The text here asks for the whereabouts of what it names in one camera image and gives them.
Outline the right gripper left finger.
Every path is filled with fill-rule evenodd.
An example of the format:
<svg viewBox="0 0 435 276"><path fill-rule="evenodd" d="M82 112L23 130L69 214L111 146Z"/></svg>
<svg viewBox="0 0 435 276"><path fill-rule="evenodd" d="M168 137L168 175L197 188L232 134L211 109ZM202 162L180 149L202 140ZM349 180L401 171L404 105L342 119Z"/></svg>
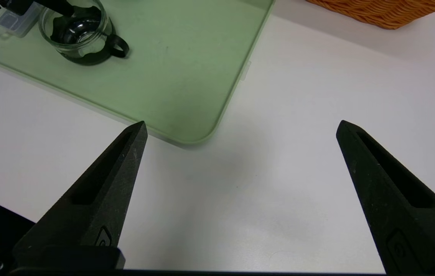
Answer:
<svg viewBox="0 0 435 276"><path fill-rule="evenodd" d="M148 132L126 129L13 248L18 268L117 268L118 242Z"/></svg>

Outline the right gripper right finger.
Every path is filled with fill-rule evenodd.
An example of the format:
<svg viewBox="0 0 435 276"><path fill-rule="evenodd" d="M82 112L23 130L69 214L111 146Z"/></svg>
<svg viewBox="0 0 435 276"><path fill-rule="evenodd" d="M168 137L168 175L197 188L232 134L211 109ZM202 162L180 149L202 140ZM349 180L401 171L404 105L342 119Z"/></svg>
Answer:
<svg viewBox="0 0 435 276"><path fill-rule="evenodd" d="M336 138L386 274L435 274L435 193L359 126Z"/></svg>

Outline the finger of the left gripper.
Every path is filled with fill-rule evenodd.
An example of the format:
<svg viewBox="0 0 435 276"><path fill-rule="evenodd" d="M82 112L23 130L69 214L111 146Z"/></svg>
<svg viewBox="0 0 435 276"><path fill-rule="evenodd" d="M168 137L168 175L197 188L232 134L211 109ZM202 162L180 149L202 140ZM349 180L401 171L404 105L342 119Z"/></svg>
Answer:
<svg viewBox="0 0 435 276"><path fill-rule="evenodd" d="M35 2L63 16L71 17L75 13L74 7L67 0L36 0Z"/></svg>
<svg viewBox="0 0 435 276"><path fill-rule="evenodd" d="M0 10L6 9L21 16L27 12L33 2L33 0L0 0Z"/></svg>

